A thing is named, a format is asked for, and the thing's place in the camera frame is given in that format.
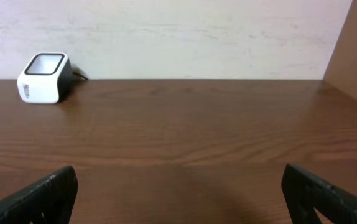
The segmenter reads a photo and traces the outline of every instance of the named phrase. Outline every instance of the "black plastic part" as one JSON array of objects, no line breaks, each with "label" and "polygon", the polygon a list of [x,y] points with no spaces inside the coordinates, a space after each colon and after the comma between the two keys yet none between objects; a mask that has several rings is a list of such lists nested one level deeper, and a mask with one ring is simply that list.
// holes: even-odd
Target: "black plastic part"
[{"label": "black plastic part", "polygon": [[67,224],[78,192],[72,166],[66,166],[0,201],[0,224]]},{"label": "black plastic part", "polygon": [[287,164],[281,185],[294,224],[320,224],[314,209],[333,223],[357,223],[357,197],[303,168]]},{"label": "black plastic part", "polygon": [[72,91],[72,81],[72,67],[68,58],[57,80],[58,102],[62,102]]}]

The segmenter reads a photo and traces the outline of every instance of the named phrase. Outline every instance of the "cable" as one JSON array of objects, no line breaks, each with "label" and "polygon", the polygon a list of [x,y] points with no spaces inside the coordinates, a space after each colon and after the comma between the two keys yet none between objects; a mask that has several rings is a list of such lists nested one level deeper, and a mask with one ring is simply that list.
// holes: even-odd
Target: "cable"
[{"label": "cable", "polygon": [[74,75],[76,75],[76,76],[78,76],[78,77],[81,77],[81,78],[83,78],[84,80],[89,80],[89,78],[87,78],[86,76],[84,76],[84,75],[82,75],[82,74],[80,74],[80,73],[78,73],[78,72],[72,72],[72,74],[74,74]]}]

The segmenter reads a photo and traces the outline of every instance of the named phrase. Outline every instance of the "white device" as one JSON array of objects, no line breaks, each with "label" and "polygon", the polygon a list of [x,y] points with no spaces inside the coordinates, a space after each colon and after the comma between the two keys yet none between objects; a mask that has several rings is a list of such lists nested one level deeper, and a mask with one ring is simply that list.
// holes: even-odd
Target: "white device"
[{"label": "white device", "polygon": [[65,53],[35,55],[17,79],[19,95],[27,103],[57,103],[71,83],[72,68]]}]

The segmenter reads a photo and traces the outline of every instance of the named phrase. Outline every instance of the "logo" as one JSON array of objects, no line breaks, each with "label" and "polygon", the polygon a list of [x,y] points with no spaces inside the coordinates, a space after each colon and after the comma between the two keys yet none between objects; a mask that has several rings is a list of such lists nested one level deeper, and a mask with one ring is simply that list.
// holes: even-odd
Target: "logo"
[{"label": "logo", "polygon": [[24,87],[25,96],[26,96],[27,99],[28,99],[28,98],[29,98],[29,85],[23,83],[22,86]]}]

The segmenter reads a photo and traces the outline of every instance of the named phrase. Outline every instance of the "desk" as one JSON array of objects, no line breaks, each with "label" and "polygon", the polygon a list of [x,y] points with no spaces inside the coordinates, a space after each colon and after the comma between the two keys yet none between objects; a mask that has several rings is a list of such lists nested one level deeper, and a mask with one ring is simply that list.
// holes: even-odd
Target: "desk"
[{"label": "desk", "polygon": [[357,101],[319,80],[91,80],[29,105],[0,80],[0,199],[71,164],[72,223],[288,223],[288,162],[357,195]]}]

